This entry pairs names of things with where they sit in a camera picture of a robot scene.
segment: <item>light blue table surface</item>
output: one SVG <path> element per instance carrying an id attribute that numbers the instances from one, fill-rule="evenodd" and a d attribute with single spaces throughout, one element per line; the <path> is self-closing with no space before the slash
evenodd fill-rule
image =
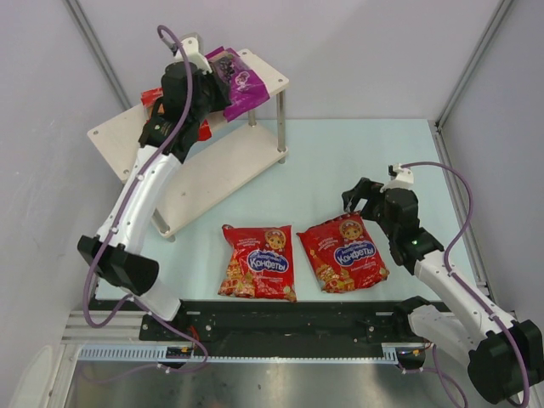
<path id="1" fill-rule="evenodd" d="M 232 128 L 246 123 L 232 123 L 210 141 L 196 145 L 192 154 L 206 148 Z M 262 123 L 275 128 L 275 121 Z M 176 234 L 174 243 L 163 240 L 150 225 L 142 254 L 159 262 L 160 279 L 182 299 L 251 302 L 217 294 L 232 253 L 221 226 L 290 224 L 295 290 L 299 301 L 397 301 L 416 295 L 439 300 L 416 277 L 394 264 L 389 255 L 388 241 L 375 223 L 366 222 L 365 226 L 391 274 L 386 281 L 372 288 L 344 294 L 320 291 L 296 236 L 299 231 L 340 215 L 343 211 L 340 195 L 353 188 L 361 177 L 387 182 L 389 164 L 422 160 L 437 162 L 439 158 L 427 121 L 290 120 L 287 121 L 287 147 L 289 154 L 285 164 L 275 164 L 184 227 Z M 459 226 L 444 175 L 436 167 L 414 167 L 413 170 L 413 190 L 419 199 L 422 226 L 446 246 Z M 451 256 L 460 271 L 474 282 L 462 241 Z M 96 292 L 98 299 L 118 299 L 123 294 L 103 281 Z"/>

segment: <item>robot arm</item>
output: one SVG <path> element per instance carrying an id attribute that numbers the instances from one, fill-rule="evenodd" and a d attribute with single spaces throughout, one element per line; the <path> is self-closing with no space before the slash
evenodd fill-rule
<path id="1" fill-rule="evenodd" d="M 139 255 L 145 231 L 172 176 L 197 141 L 201 123 L 210 112 L 222 111 L 230 105 L 229 85 L 200 54 L 197 37 L 185 38 L 184 43 L 191 71 L 186 71 L 180 52 L 173 49 L 175 62 L 167 66 L 161 79 L 163 96 L 155 102 L 151 118 L 143 126 L 136 161 L 127 183 L 96 236 L 83 235 L 77 244 L 77 249 L 91 265 L 111 232 L 111 240 L 98 261 L 97 275 L 133 294 L 166 321 L 176 317 L 181 302 L 159 279 L 158 262 Z M 182 115 L 188 96 L 188 75 L 192 76 L 193 83 L 189 114 L 173 141 L 156 156 Z M 142 172 L 143 165 L 154 155 L 155 160 Z M 120 210 L 122 215 L 117 221 Z"/>
<path id="2" fill-rule="evenodd" d="M 420 225 L 418 200 L 410 190 L 411 170 L 390 166 L 389 175 L 392 180 L 387 184 L 362 178 L 342 194 L 344 209 L 352 212 L 359 200 L 366 200 L 361 216 L 379 224 L 395 263 L 433 289 L 456 317 L 446 317 L 430 302 L 414 297 L 395 312 L 404 330 L 425 337 L 465 365 L 474 387 L 497 404 L 523 390 L 523 382 L 513 346 L 493 319 L 496 316 L 521 351 L 530 385 L 541 382 L 544 356 L 538 327 L 530 320 L 517 322 L 457 273 L 454 264 L 451 272 L 446 269 L 444 247 Z"/>

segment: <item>white wall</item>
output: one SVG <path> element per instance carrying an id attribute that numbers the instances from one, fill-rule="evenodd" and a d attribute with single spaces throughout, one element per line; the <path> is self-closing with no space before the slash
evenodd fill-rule
<path id="1" fill-rule="evenodd" d="M 76 250 L 120 183 L 86 131 L 119 112 L 59 0 L 0 12 L 0 406 L 81 302 Z"/>
<path id="2" fill-rule="evenodd" d="M 155 27 L 206 50 L 249 48 L 291 80 L 289 117 L 435 119 L 498 0 L 82 0 L 133 104 L 170 55 Z M 260 116 L 273 116 L 267 104 Z"/>
<path id="3" fill-rule="evenodd" d="M 445 124 L 476 201 L 474 228 L 502 307 L 544 329 L 544 2 L 515 2 Z"/>

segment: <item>purple candy package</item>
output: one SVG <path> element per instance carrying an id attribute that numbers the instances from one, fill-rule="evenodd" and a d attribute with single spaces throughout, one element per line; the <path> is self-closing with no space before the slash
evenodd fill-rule
<path id="1" fill-rule="evenodd" d="M 270 99 L 264 82 L 250 69 L 232 48 L 217 48 L 206 56 L 219 77 L 230 84 L 231 105 L 224 117 L 230 122 Z"/>

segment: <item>red candy bag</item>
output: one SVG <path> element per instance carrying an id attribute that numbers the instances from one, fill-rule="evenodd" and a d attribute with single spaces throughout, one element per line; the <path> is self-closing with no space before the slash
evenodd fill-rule
<path id="1" fill-rule="evenodd" d="M 291 225 L 279 228 L 224 225 L 223 234 L 234 251 L 219 295 L 296 302 Z"/>
<path id="2" fill-rule="evenodd" d="M 358 213 L 342 215 L 297 235 L 324 292 L 374 286 L 389 275 Z"/>

